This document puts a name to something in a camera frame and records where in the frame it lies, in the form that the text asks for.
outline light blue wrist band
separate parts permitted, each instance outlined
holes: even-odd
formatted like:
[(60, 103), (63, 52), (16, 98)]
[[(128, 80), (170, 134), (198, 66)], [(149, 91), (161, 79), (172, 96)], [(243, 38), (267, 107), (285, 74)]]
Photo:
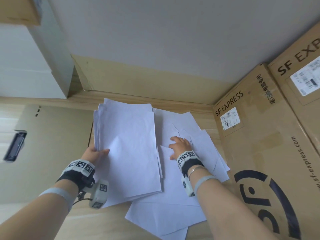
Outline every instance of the light blue wrist band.
[(198, 182), (195, 184), (195, 187), (194, 187), (194, 193), (195, 195), (197, 195), (197, 191), (198, 191), (198, 188), (200, 187), (200, 185), (202, 185), (202, 183), (204, 181), (207, 181), (209, 179), (217, 179), (216, 177), (214, 177), (213, 175), (209, 175), (209, 176), (204, 176), (202, 177), (201, 179), (198, 180)]
[(70, 210), (72, 208), (72, 204), (76, 198), (72, 197), (67, 191), (65, 191), (64, 189), (61, 189), (61, 188), (49, 188), (49, 189), (43, 191), (39, 196), (44, 195), (44, 194), (48, 194), (48, 193), (57, 194), (57, 195), (60, 195), (61, 197), (63, 197), (68, 204), (68, 213), (70, 212)]

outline cardboard box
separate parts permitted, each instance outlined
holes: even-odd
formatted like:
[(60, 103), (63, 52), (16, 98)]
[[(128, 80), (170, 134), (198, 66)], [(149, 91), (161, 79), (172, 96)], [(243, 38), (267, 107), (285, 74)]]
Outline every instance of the cardboard box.
[(280, 239), (318, 239), (320, 157), (265, 64), (213, 114), (235, 191)]
[(268, 67), (320, 153), (320, 23)]
[(0, 22), (40, 25), (42, 17), (42, 0), (0, 0)]

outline pile of loose paper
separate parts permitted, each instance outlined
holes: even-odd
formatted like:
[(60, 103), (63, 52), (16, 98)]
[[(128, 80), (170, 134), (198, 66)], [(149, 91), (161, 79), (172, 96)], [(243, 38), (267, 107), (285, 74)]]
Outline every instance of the pile of loose paper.
[(170, 137), (186, 138), (205, 167), (221, 182), (228, 166), (210, 136), (190, 112), (179, 114), (151, 104), (125, 104), (105, 99), (94, 111), (97, 150), (110, 149), (96, 171), (109, 181), (104, 207), (132, 201), (126, 219), (164, 240), (184, 240), (188, 227), (206, 218), (196, 197), (188, 197)]

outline black wrist strap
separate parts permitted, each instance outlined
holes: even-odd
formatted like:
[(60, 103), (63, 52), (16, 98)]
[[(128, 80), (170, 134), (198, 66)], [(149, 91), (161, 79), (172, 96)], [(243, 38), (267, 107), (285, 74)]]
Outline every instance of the black wrist strap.
[(83, 176), (81, 172), (77, 172), (74, 170), (66, 171), (64, 172), (60, 178), (57, 180), (60, 181), (62, 179), (68, 179), (72, 182), (74, 182), (79, 189), (79, 193), (85, 188), (85, 187), (92, 187), (92, 185), (95, 183), (93, 175), (94, 175), (95, 170), (91, 172), (89, 177)]
[(190, 158), (188, 161), (186, 161), (184, 163), (184, 165), (182, 166), (182, 174), (183, 177), (188, 177), (188, 170), (194, 166), (194, 165), (201, 165), (204, 167), (204, 165), (202, 164), (202, 162), (199, 159), (195, 159), (195, 158)]

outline hand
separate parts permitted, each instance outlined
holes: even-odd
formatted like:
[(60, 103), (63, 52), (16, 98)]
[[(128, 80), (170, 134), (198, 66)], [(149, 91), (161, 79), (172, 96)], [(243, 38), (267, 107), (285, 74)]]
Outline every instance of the hand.
[(177, 160), (178, 156), (185, 151), (192, 151), (189, 141), (184, 138), (173, 136), (170, 140), (174, 141), (174, 144), (170, 144), (169, 148), (173, 149), (174, 154), (170, 156), (170, 160)]
[(110, 152), (110, 149), (105, 149), (97, 152), (97, 150), (94, 148), (94, 145), (90, 145), (82, 155), (81, 159), (87, 160), (93, 165), (97, 166), (99, 162), (99, 158), (103, 155), (105, 156), (108, 155), (109, 152)]

